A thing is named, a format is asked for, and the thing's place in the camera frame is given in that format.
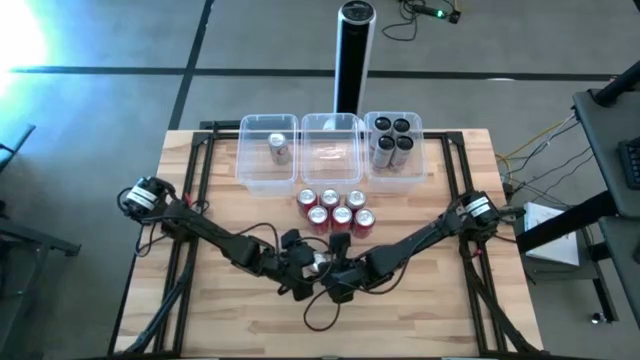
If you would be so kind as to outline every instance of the wooden tabletop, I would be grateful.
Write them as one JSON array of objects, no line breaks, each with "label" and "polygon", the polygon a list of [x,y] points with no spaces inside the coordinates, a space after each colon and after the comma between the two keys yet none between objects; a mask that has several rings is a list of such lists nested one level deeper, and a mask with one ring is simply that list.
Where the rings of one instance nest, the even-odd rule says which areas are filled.
[{"label": "wooden tabletop", "polygon": [[[505,205],[488,130],[461,130],[476,189],[486,191],[496,206]],[[192,131],[167,133],[157,176],[170,181],[181,193]],[[439,141],[425,140],[428,176],[409,195],[367,193],[368,208],[376,214],[373,233],[353,239],[350,255],[377,244],[396,242],[431,222],[450,202],[447,173]],[[215,142],[207,189],[211,207],[207,218],[231,232],[257,222],[271,222],[280,234],[304,229],[296,201],[289,198],[252,198],[235,180],[236,140]],[[461,173],[452,149],[459,186]],[[193,196],[198,191],[203,155],[196,167]],[[366,178],[360,186],[367,191]],[[270,230],[252,232],[273,242]],[[307,230],[302,235],[310,235]],[[510,227],[499,235],[514,238]],[[182,355],[207,357],[309,357],[309,356],[471,356],[477,354],[458,239],[448,238],[412,258],[400,285],[382,296],[356,293],[342,305],[340,318],[329,331],[307,329],[302,314],[309,300],[295,302],[291,294],[278,296],[278,284],[255,278],[231,266],[220,252],[200,240]],[[487,244],[500,306],[534,346],[542,343],[515,244],[493,239]],[[116,351],[130,345],[158,309],[165,282],[171,241],[156,243],[150,254],[137,259]],[[316,293],[321,290],[316,285]],[[173,338],[175,314],[168,338]],[[336,305],[320,298],[309,321],[320,327],[334,316]],[[490,348],[495,348],[488,311],[483,318]]]}]

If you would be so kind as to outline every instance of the red soda can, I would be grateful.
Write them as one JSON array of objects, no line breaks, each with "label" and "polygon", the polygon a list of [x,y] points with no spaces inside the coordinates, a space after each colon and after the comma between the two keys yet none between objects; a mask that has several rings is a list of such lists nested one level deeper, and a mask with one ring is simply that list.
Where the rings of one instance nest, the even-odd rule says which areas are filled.
[{"label": "red soda can", "polygon": [[329,231],[329,212],[322,206],[314,206],[308,214],[311,232],[316,235],[324,235]]},{"label": "red soda can", "polygon": [[360,209],[356,213],[353,221],[353,236],[357,238],[365,238],[371,234],[373,224],[376,222],[373,212],[368,209]]},{"label": "red soda can", "polygon": [[362,209],[366,202],[367,196],[360,190],[353,190],[352,192],[347,194],[347,199],[345,200],[346,205],[353,212]]},{"label": "red soda can", "polygon": [[329,212],[340,205],[340,194],[333,189],[327,189],[320,195],[320,205],[324,206]]},{"label": "red soda can", "polygon": [[333,209],[331,216],[331,232],[334,234],[349,232],[351,229],[351,220],[353,220],[351,209],[346,206],[337,206]]},{"label": "red soda can", "polygon": [[309,210],[311,210],[312,207],[318,205],[318,196],[316,192],[311,189],[301,190],[297,200],[300,214],[304,217],[309,214]]}]

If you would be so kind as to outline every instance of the floor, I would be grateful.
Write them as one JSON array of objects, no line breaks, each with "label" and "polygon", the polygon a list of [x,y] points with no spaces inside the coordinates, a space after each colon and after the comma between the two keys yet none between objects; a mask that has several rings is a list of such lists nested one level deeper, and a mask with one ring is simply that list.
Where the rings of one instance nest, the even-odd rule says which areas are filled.
[{"label": "floor", "polygon": [[[115,195],[155,172],[165,131],[251,113],[301,117],[332,107],[331,77],[220,71],[203,76],[193,75],[194,68],[333,69],[336,13],[343,2],[17,0],[0,5],[0,44],[14,49],[0,59],[0,141],[26,123],[37,126],[0,175],[0,199],[16,221],[82,244],[77,258],[51,257],[38,305],[13,350],[42,352],[45,359],[106,353],[138,230],[117,210]],[[378,30],[400,21],[395,1],[371,3]],[[640,58],[640,50],[630,46],[640,43],[640,12],[631,0],[459,3],[458,25],[421,18],[414,42],[391,41],[376,32],[371,70],[416,71],[423,78],[369,79],[365,111],[415,111],[426,128],[489,128],[496,151],[507,153],[566,118],[574,92],[602,87],[609,74]],[[208,21],[204,33],[198,32],[201,17]],[[201,46],[199,41],[194,46],[202,35]],[[15,65],[31,67],[2,72]],[[533,73],[545,80],[474,79],[481,73],[501,78]],[[516,178],[530,179],[586,147],[576,127]],[[545,189],[571,169],[536,187]],[[577,203],[603,189],[591,161],[549,193]],[[514,203],[533,197],[522,191]],[[589,322],[598,310],[589,282],[530,286],[547,350],[637,358],[640,331],[612,264],[605,261],[603,267],[621,317],[614,325]]]}]

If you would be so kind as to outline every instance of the black cylindrical speaker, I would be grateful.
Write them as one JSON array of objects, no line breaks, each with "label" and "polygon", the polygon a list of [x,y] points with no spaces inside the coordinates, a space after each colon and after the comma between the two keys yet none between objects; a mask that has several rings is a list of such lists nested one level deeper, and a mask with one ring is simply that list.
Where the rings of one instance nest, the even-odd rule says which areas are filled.
[{"label": "black cylindrical speaker", "polygon": [[365,1],[349,1],[338,12],[334,112],[360,113],[375,24],[376,11]]}]

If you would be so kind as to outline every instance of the transparent container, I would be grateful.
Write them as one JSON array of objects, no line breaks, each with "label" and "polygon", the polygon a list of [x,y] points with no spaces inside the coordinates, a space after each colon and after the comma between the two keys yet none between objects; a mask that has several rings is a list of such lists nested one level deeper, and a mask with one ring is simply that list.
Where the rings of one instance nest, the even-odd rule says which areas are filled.
[{"label": "transparent container", "polygon": [[[413,148],[409,153],[409,159],[399,171],[392,171],[388,168],[377,170],[372,166],[372,151],[369,143],[371,141],[371,129],[373,122],[378,117],[387,117],[393,121],[403,118],[409,121],[411,129],[409,136],[413,140]],[[364,116],[367,128],[364,136],[363,148],[365,153],[365,172],[369,182],[369,190],[373,192],[406,193],[414,185],[424,183],[427,178],[427,163],[424,155],[424,137],[422,133],[422,119],[412,112],[369,112]]]},{"label": "transparent container", "polygon": [[[272,158],[269,135],[286,138],[289,161]],[[290,196],[298,176],[298,118],[288,114],[247,115],[240,122],[236,179],[253,196]]]},{"label": "transparent container", "polygon": [[358,117],[308,114],[302,118],[302,180],[316,191],[344,193],[362,179]]}]

